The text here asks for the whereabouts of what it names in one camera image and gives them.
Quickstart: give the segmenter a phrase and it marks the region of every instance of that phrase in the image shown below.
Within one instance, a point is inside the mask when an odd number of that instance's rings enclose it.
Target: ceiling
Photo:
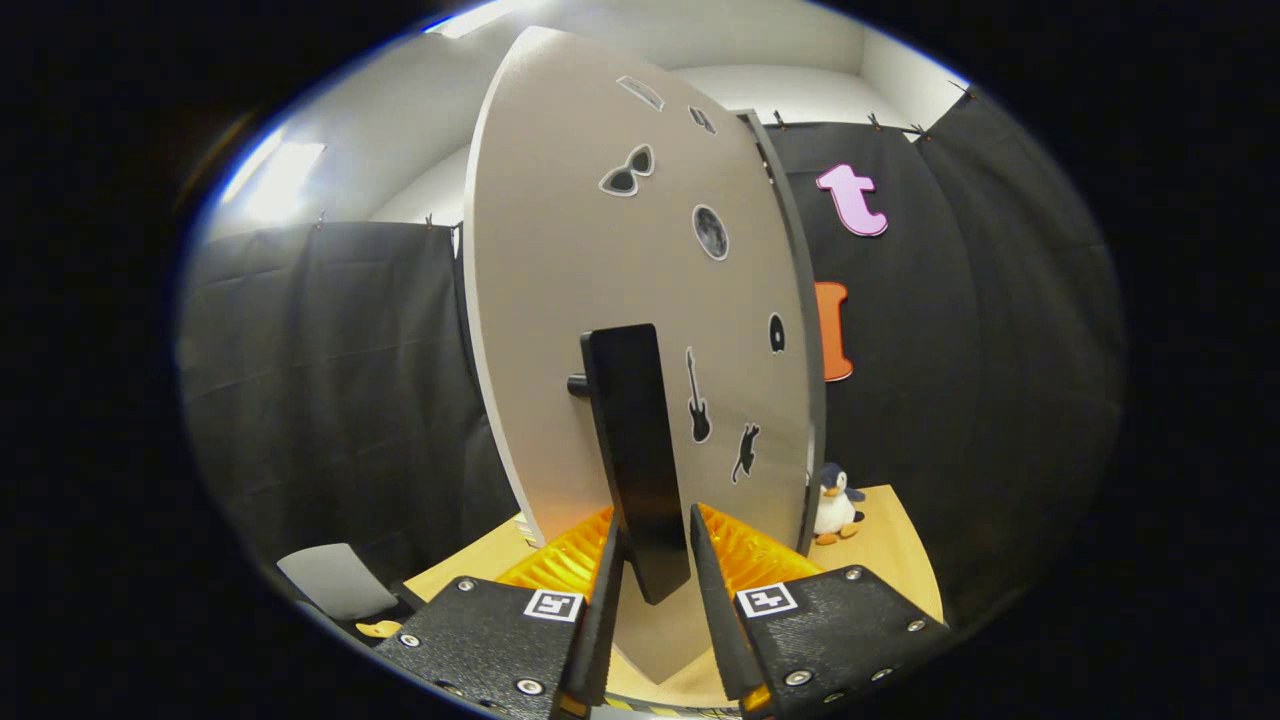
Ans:
[[[323,208],[326,219],[364,220],[468,143],[489,81],[529,26],[602,40],[666,69],[765,64],[858,74],[865,47],[864,26],[800,0],[535,0],[456,40],[415,32],[320,83],[282,117],[284,141],[326,146],[298,213]],[[262,225],[242,208],[252,182],[214,211],[210,234]]]

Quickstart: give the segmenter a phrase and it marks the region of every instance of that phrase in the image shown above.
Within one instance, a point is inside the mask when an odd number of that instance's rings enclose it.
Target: stuffed penguin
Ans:
[[[849,475],[835,462],[822,466],[819,475],[822,493],[818,496],[818,515],[813,523],[813,534],[818,544],[831,544],[840,538],[852,537],[858,532],[854,523],[860,518],[854,502],[867,500],[867,496],[849,487]]]

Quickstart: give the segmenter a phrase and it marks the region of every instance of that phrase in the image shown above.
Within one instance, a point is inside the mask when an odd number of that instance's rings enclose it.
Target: sunglasses sticker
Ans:
[[[644,100],[645,102],[649,104],[650,108],[658,110],[659,113],[662,111],[662,108],[666,105],[666,102],[663,102],[662,100],[662,96],[654,92],[652,87],[637,81],[631,76],[620,77],[618,85],[627,88],[632,95],[635,95],[640,100]]]
[[[769,315],[769,348],[774,355],[787,348],[787,332],[782,327],[782,316],[777,313]]]
[[[728,255],[728,231],[716,210],[707,205],[694,208],[694,234],[712,260],[723,260]]]
[[[710,119],[707,117],[707,113],[703,113],[700,109],[694,108],[692,105],[690,105],[689,106],[689,115],[691,118],[694,118],[694,123],[698,127],[703,128],[704,131],[707,131],[707,132],[709,132],[712,135],[716,135],[716,126],[712,124]]]
[[[653,174],[653,147],[641,145],[627,155],[627,161],[600,178],[600,190],[617,197],[631,197],[640,191],[641,177]]]

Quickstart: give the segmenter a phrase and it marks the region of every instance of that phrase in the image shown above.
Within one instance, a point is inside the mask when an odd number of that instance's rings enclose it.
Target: black fabric backdrop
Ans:
[[[1024,589],[1074,530],[1119,429],[1124,333],[1087,208],[1016,123],[972,90],[915,143],[870,126],[771,127],[841,307],[850,378],[827,384],[827,459],[891,484],[948,619]],[[815,179],[870,177],[878,237],[849,232]]]
[[[448,228],[255,232],[188,268],[192,446],[269,579],[284,555],[347,542],[392,584],[517,511],[468,380]]]

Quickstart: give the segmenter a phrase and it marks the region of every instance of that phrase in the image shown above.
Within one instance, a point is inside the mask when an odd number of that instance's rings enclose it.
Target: sticker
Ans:
[[[685,360],[689,363],[689,387],[692,391],[692,396],[689,398],[689,415],[694,420],[694,442],[701,445],[712,437],[712,419],[707,415],[707,398],[698,395],[692,347],[685,348]]]
[[[525,609],[525,615],[541,618],[543,620],[572,623],[577,620],[577,611],[581,606],[581,593],[535,591],[534,598],[529,601],[529,607]]]
[[[773,615],[774,612],[785,612],[800,607],[782,583],[764,585],[763,588],[751,588],[749,591],[737,591],[737,601],[742,605],[742,612],[748,618]]]
[[[645,102],[649,104],[650,108],[658,110],[659,113],[662,111],[662,108],[666,105],[666,102],[663,102],[662,100],[662,96],[658,95],[654,91],[654,88],[649,87],[648,85],[637,81],[631,76],[620,77],[618,85],[631,91],[632,95],[635,95],[640,100],[644,100]]]
[[[692,105],[690,105],[689,106],[689,115],[691,118],[694,118],[694,123],[696,123],[698,127],[703,128],[704,131],[707,131],[707,132],[709,132],[712,135],[716,135],[716,126],[712,124],[712,120],[707,117],[707,113],[703,113],[698,108],[694,108]]]
[[[748,423],[742,428],[742,439],[737,446],[737,462],[733,465],[733,471],[730,474],[730,479],[733,484],[737,484],[737,471],[741,469],[748,478],[751,477],[751,465],[755,464],[755,436],[760,434],[760,425],[755,423]]]
[[[600,178],[600,190],[617,197],[631,197],[640,191],[639,178],[653,174],[653,147],[640,145],[627,155],[622,167],[613,168]]]
[[[787,332],[782,327],[782,316],[777,313],[769,315],[769,350],[774,355],[787,348]]]
[[[822,374],[828,383],[854,374],[854,364],[845,357],[845,333],[840,323],[840,304],[849,290],[840,283],[813,283],[818,295],[818,324],[822,333]]]
[[[694,208],[694,234],[712,260],[723,260],[728,255],[728,231],[716,210],[707,205]]]
[[[883,213],[872,213],[867,208],[867,197],[863,193],[876,191],[872,178],[858,177],[852,168],[841,163],[818,176],[818,187],[831,191],[840,222],[849,232],[874,237],[888,228],[888,218]]]

